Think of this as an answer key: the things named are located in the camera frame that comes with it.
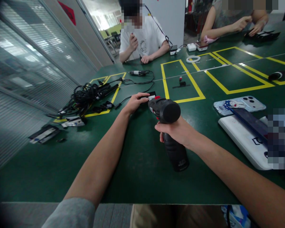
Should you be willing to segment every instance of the hand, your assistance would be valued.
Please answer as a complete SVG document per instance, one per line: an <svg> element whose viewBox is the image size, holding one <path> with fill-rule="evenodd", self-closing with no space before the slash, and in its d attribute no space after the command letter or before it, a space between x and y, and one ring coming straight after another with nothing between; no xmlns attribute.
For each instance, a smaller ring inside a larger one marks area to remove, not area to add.
<svg viewBox="0 0 285 228"><path fill-rule="evenodd" d="M136 50L136 48L138 47L137 37L135 37L133 35L133 33L131 33L129 41L130 41L129 48L130 48L131 52L134 52Z"/></svg>
<svg viewBox="0 0 285 228"><path fill-rule="evenodd" d="M247 24L251 22L252 22L251 16L242 17L237 22L231 25L231 30L232 32L241 32L247 26Z"/></svg>
<svg viewBox="0 0 285 228"><path fill-rule="evenodd" d="M139 107L140 104L145 103L147 101L149 101L148 98L141 98L143 96L150 96L149 93L138 93L138 94L134 94L129 102L127 103L127 105L123 108L123 111L128 112L129 114L133 114L136 109Z"/></svg>
<svg viewBox="0 0 285 228"><path fill-rule="evenodd" d="M148 62L151 62L154 60L154 57L151 55L144 55L141 59L141 62L144 64L147 64Z"/></svg>
<svg viewBox="0 0 285 228"><path fill-rule="evenodd" d="M255 34L261 32L264 26L265 26L264 21L256 23L255 26L253 27L253 30L249 33L249 36L254 36Z"/></svg>
<svg viewBox="0 0 285 228"><path fill-rule="evenodd" d="M172 124L157 123L155 129L160 132L160 141L163 143L164 139L162 133L168 133L174 140L184 145L188 149L193 149L191 146L192 138L196 138L200 134L193 127L188 124L183 117L180 117Z"/></svg>

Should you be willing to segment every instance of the red sign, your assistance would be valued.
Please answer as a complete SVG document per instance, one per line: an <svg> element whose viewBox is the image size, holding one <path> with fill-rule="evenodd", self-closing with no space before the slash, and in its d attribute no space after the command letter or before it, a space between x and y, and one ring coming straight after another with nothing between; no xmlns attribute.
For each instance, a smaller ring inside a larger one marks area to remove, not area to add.
<svg viewBox="0 0 285 228"><path fill-rule="evenodd" d="M67 16L70 18L70 20L73 22L73 24L76 26L74 10L59 1L58 3L61 5L61 7L63 8Z"/></svg>

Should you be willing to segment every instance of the pants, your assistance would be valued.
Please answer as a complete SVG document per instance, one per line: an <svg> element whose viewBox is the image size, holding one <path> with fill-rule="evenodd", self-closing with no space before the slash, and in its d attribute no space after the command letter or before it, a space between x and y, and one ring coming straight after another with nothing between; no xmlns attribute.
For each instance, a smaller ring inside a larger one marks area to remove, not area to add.
<svg viewBox="0 0 285 228"><path fill-rule="evenodd" d="M134 204L130 228L227 227L220 206Z"/></svg>

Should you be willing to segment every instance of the green workbench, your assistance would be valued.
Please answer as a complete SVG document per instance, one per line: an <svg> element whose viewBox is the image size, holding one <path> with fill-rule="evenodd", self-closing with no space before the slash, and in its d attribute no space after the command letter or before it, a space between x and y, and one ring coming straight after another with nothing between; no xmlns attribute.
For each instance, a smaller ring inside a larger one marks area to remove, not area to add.
<svg viewBox="0 0 285 228"><path fill-rule="evenodd" d="M150 80L151 74L135 77L125 72L153 71L155 85L150 91L177 101L182 116L190 125L254 169L219 126L221 116L213 103L252 95L267 106L265 111L253 114L257 118L272 113L273 108L285 108L285 78L281 82L266 79L273 72L285 70L285 22L265 30L273 29L281 31L280 37L261 45L252 41L243 43L243 34L236 34L219 39L204 53L188 53L183 48L177 56L166 54L147 65L134 60L104 67L92 79L110 82L124 76L143 82ZM188 55L194 54L205 55L196 65L186 63ZM180 76L190 86L173 89L179 85ZM106 100L118 104L149 87L150 84L121 85ZM0 201L60 202L82 164L124 106L101 114L89 113L86 126L69 127L44 145L28 143L0 169ZM227 186L191 151L187 152L189 168L174 172L164 145L159 142L159 133L154 129L156 123L147 105L142 105L132 115L123 151L103 203L239 204ZM67 140L57 143L60 138ZM257 172L285 189L285 180L277 171Z"/></svg>

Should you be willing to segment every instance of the cordless drill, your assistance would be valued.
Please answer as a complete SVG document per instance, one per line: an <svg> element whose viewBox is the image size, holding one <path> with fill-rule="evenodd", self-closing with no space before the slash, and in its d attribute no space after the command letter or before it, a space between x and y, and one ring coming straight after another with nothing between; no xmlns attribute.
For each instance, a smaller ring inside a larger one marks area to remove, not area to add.
<svg viewBox="0 0 285 228"><path fill-rule="evenodd" d="M156 118L162 124L172 124L181 116L180 106L170 99L157 96L150 100L148 105L150 111L156 115ZM163 133L162 136L165 142L166 153L174 171L184 171L189 166L186 148L175 141L169 134Z"/></svg>

